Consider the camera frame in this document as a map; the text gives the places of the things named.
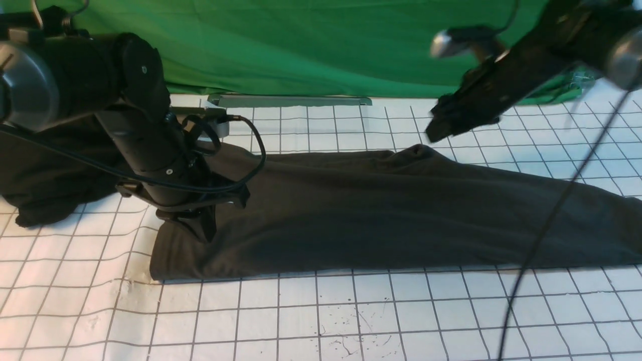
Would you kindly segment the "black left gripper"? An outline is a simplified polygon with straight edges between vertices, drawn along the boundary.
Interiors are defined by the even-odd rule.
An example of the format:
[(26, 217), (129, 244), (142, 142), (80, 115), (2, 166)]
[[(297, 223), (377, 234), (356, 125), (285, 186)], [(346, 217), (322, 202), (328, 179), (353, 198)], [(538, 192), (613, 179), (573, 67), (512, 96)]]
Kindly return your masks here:
[(163, 187), (138, 180), (122, 180), (116, 189), (123, 197), (134, 197), (152, 205), (156, 208), (156, 217), (176, 224), (202, 244), (211, 242), (215, 236), (218, 204), (233, 204), (243, 209), (250, 197), (244, 184), (230, 190), (193, 191), (181, 185)]

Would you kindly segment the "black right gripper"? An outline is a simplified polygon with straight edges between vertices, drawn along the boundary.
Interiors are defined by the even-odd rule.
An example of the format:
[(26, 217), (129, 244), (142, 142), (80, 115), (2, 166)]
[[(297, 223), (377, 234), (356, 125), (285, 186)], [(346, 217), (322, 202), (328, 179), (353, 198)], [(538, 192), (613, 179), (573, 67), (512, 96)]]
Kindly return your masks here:
[(438, 98), (425, 132), (430, 142), (461, 135), (500, 116), (540, 86), (537, 66), (518, 51), (488, 59), (468, 71), (454, 93)]

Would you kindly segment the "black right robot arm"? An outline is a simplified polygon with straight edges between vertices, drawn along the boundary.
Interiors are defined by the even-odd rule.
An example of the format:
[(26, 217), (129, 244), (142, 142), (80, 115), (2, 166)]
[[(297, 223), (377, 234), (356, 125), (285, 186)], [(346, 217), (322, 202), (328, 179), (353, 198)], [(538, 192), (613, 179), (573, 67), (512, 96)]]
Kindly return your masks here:
[(583, 66), (623, 91), (640, 89), (641, 14), (624, 1), (549, 1), (534, 27), (512, 46), (502, 29), (448, 28), (433, 38), (436, 59), (471, 51), (479, 62), (459, 89), (441, 96), (425, 132), (438, 142), (493, 125), (550, 79)]

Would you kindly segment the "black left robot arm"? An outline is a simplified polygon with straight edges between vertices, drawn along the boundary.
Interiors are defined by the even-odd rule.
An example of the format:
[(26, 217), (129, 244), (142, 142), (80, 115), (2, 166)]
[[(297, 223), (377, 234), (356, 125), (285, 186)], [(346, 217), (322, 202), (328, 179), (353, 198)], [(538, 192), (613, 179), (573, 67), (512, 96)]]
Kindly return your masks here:
[(244, 207), (247, 178), (210, 170), (223, 109), (182, 122), (171, 108), (158, 50), (135, 34), (90, 35), (76, 12), (52, 6), (2, 14), (2, 196), (21, 228), (57, 223), (109, 194), (156, 207), (204, 244), (215, 207)]

